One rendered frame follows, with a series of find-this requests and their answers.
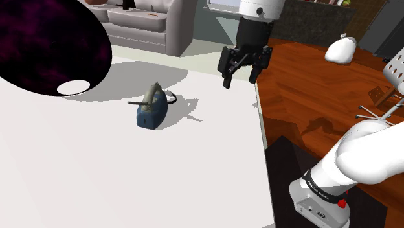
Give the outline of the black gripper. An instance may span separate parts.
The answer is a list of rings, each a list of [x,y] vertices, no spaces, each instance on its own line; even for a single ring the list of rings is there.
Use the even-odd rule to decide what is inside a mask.
[[[242,66],[247,65],[247,58],[250,53],[253,55],[252,71],[249,82],[255,84],[263,69],[268,68],[273,48],[267,46],[273,22],[260,22],[245,19],[239,20],[236,35],[236,49],[224,47],[218,63],[218,71],[223,77],[223,87],[230,88],[233,74]]]

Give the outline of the dark stone counter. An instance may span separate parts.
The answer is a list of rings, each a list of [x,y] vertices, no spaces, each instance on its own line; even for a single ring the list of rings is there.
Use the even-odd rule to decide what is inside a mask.
[[[328,47],[341,38],[356,12],[345,6],[286,0],[271,37]]]

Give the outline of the white tied sack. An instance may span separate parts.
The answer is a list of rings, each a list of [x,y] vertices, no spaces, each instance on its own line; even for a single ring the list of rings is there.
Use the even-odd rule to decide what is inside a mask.
[[[341,34],[340,39],[328,47],[324,59],[339,65],[349,64],[354,57],[356,47],[357,41],[354,37],[347,36],[346,33]]]

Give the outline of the grey sofa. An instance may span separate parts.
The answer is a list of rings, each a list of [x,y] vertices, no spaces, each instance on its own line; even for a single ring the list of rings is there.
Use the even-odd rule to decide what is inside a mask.
[[[180,57],[191,44],[198,0],[78,0],[114,45]]]

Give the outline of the dark grey cabinet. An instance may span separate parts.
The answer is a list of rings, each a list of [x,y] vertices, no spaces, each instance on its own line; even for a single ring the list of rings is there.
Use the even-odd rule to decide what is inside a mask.
[[[358,47],[380,58],[393,58],[404,47],[404,0],[387,0]]]

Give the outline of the white perforated swivel chair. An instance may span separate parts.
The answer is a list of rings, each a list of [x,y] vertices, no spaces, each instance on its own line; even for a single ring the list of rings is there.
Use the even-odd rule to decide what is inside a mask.
[[[385,93],[382,98],[379,100],[378,104],[386,101],[389,97],[394,97],[395,90],[399,91],[403,97],[398,96],[400,101],[397,104],[394,104],[386,113],[384,113],[381,117],[377,116],[375,113],[366,109],[364,106],[359,106],[359,109],[363,109],[367,111],[372,116],[364,116],[364,115],[356,115],[355,118],[364,118],[364,119],[372,119],[372,120],[380,120],[386,122],[389,125],[393,126],[393,123],[389,122],[387,119],[391,117],[393,112],[397,109],[401,108],[404,105],[404,48],[402,48],[396,55],[393,57],[383,69],[384,77],[392,84],[392,87],[389,89],[389,92]]]

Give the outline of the black purple round object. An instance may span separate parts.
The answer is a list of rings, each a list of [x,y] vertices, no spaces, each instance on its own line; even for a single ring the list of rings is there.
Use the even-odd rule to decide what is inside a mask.
[[[96,87],[111,62],[107,32],[78,0],[0,0],[0,78],[7,82],[59,97],[66,82]]]

